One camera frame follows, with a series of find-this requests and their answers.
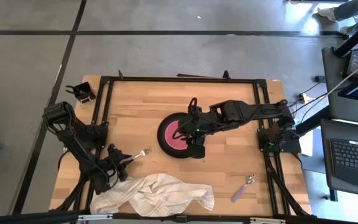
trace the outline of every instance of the purple handle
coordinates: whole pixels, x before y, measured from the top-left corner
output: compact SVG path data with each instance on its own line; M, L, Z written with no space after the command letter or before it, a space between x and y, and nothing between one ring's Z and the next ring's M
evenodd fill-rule
M242 186L240 188L240 190L237 191L237 193L231 198L231 202L235 202L241 196L241 194L242 194L242 192L244 191L245 188L246 188L245 186Z

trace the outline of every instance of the desk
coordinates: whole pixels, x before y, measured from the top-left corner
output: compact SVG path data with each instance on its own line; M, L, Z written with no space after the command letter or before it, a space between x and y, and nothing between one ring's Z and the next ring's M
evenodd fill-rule
M345 67L346 59L335 56L330 48L323 48L322 54L327 91L330 91L343 80L341 72ZM339 88L348 86L350 83L350 81L346 81ZM296 131L299 134L307 133L319 126L321 119L341 119L358 122L358 101L338 96L338 93L339 91L335 91L330 94L328 96L329 106L299 124L296 127Z
M83 81L89 82L97 92L99 76L85 76ZM268 80L267 85L271 102L284 99L280 81ZM106 92L107 87L103 91L101 108L104 107ZM137 159L127 167L128 174L133 178L162 172L186 183L211 185L215 197L213 211L192 202L184 214L272 215L264 159L259 151L256 135L259 127L257 121L238 129L207 136L204 159L176 159L161 150L156 135L160 122L172 113L187 111L187 106L194 96L198 98L198 105L203 111L209 111L209 105L229 99L255 103L253 87L250 84L116 81L108 114L109 134L106 145L114 143L123 153L132 155L145 147L152 148L149 155ZM77 103L76 116L85 124L90 124L93 108L94 102ZM102 152L101 157L105 156L106 151ZM302 208L311 213L299 161L291 154L283 153L280 157L287 188ZM77 161L68 154L60 166L50 203L51 209L64 201L77 184L79 174ZM256 174L258 181L249 186L240 199L232 203L231 197L244 184L249 174ZM280 191L277 187L275 191L279 212L282 212ZM81 202L82 208L85 195L86 191ZM119 212L135 213L128 202L120 207Z
M358 125L323 119L321 120L321 133L323 137L324 162L326 164L328 187L330 189L358 194L358 186L334 176L331 146L329 145L330 139L355 139L358 141Z

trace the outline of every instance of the laptop keyboard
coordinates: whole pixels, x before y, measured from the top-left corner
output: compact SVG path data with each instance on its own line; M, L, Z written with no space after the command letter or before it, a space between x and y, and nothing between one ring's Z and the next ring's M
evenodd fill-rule
M331 139L331 150L336 165L358 169L358 144L351 144L342 139Z

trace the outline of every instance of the white cable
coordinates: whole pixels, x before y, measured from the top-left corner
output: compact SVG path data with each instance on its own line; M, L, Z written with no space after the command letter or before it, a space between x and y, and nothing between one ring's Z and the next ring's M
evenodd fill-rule
M332 94L333 91L335 91L340 85L342 85L342 83L344 83L347 79L349 79L351 76L353 76L354 74L356 74L358 72L358 69L356 69L354 72L352 72L350 75L348 75L345 79L343 79L338 85L336 85L331 91L329 91L327 94L325 94L319 101L317 101L317 103L315 103L313 106L311 106L306 113L303 115L301 123L303 122L303 119L305 118L306 114L314 107L316 106L318 103L320 103L324 98L326 98L328 95Z

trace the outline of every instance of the pen holder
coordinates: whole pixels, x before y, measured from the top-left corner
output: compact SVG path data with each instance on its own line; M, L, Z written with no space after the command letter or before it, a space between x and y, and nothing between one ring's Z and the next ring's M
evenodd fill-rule
M81 83L76 86L67 85L66 87L72 89L72 91L66 90L66 92L73 94L75 98L77 98L77 100L81 103L86 103L96 98L90 86L90 83L88 82Z

